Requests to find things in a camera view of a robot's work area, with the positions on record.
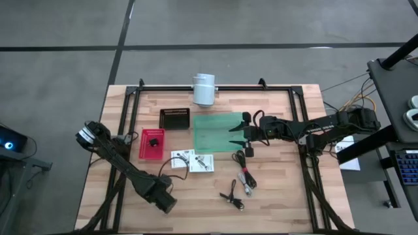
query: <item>green transparent sheet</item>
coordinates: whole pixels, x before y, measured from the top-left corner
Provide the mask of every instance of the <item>green transparent sheet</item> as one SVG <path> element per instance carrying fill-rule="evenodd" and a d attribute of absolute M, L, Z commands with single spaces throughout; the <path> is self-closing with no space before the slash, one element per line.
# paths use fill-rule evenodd
<path fill-rule="evenodd" d="M 228 130 L 238 126 L 242 121 L 242 113 L 199 115 L 193 118 L 195 151 L 211 153 L 221 151 L 237 151 L 242 149 L 230 140 L 244 141 L 244 132 Z"/>

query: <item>concrete floor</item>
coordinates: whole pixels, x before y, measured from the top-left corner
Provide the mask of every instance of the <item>concrete floor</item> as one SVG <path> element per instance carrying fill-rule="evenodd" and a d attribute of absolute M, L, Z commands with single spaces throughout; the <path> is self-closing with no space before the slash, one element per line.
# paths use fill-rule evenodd
<path fill-rule="evenodd" d="M 0 2 L 1 46 L 117 45 L 128 0 Z M 418 32 L 407 0 L 137 0 L 126 45 L 404 42 Z M 216 74 L 219 84 L 319 84 L 366 70 L 396 48 L 124 52 L 116 84 L 189 84 Z M 15 234 L 72 230 L 89 154 L 74 134 L 99 119 L 114 52 L 0 52 L 0 122 L 32 136 L 37 157 L 53 161 L 21 203 Z M 341 106 L 366 78 L 326 91 Z M 376 93 L 378 118 L 389 121 Z M 346 185 L 356 228 L 413 234 L 418 223 L 391 172 L 402 208 L 381 206 L 382 183 Z"/>

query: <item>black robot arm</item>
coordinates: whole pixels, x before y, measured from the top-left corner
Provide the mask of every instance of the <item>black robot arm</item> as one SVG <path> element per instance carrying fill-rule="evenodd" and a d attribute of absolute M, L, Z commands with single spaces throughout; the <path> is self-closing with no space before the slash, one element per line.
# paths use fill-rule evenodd
<path fill-rule="evenodd" d="M 255 118 L 262 114 L 259 123 Z M 253 157 L 251 142 L 260 141 L 269 146 L 269 140 L 278 139 L 298 144 L 298 140 L 306 137 L 306 149 L 308 153 L 321 155 L 327 144 L 342 140 L 351 134 L 371 134 L 379 130 L 380 122 L 373 110 L 368 108 L 356 108 L 351 111 L 338 112 L 333 115 L 312 119 L 309 121 L 289 121 L 275 116 L 265 116 L 262 110 L 253 116 L 254 126 L 251 123 L 251 115 L 242 114 L 243 122 L 229 131 L 244 131 L 245 142 L 231 141 L 245 148 L 247 157 Z"/>
<path fill-rule="evenodd" d="M 77 142 L 86 150 L 96 153 L 99 157 L 107 160 L 122 174 L 131 180 L 135 191 L 149 203 L 170 212 L 177 200 L 168 192 L 171 179 L 166 176 L 154 176 L 143 170 L 138 170 L 122 156 L 128 154 L 128 144 L 123 139 L 111 138 L 110 131 L 101 123 L 90 121 L 77 134 Z"/>

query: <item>blue light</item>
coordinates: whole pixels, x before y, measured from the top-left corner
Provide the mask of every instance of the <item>blue light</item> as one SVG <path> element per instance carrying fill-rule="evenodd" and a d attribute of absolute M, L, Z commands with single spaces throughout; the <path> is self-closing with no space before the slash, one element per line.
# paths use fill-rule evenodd
<path fill-rule="evenodd" d="M 7 143 L 5 144 L 5 148 L 6 148 L 6 149 L 12 149 L 12 148 L 13 148 L 13 144 L 12 144 L 12 143 L 10 143 L 10 142 L 7 142 Z"/>

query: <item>white card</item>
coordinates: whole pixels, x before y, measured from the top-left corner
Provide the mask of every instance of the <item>white card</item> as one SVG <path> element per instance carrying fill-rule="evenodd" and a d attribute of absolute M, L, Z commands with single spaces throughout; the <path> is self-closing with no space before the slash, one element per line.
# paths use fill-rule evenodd
<path fill-rule="evenodd" d="M 213 172 L 214 170 L 214 156 L 212 154 L 190 156 L 190 172 Z"/>
<path fill-rule="evenodd" d="M 338 153 L 339 151 L 345 149 L 346 147 L 348 147 L 352 144 L 354 144 L 353 136 L 346 136 L 341 142 L 338 142 L 335 145 L 335 152 Z M 342 170 L 360 170 L 359 160 L 356 158 L 356 159 L 348 161 L 344 164 L 341 164 L 340 169 L 342 169 Z"/>
<path fill-rule="evenodd" d="M 195 150 L 194 149 L 189 149 L 189 150 L 180 150 L 180 151 L 172 151 L 171 152 L 171 157 L 181 157 L 184 158 L 188 163 L 189 163 L 189 159 L 195 155 Z M 184 163 L 183 160 L 181 159 L 173 159 L 171 160 L 171 168 L 181 168 L 181 167 L 186 167 L 187 165 Z"/>

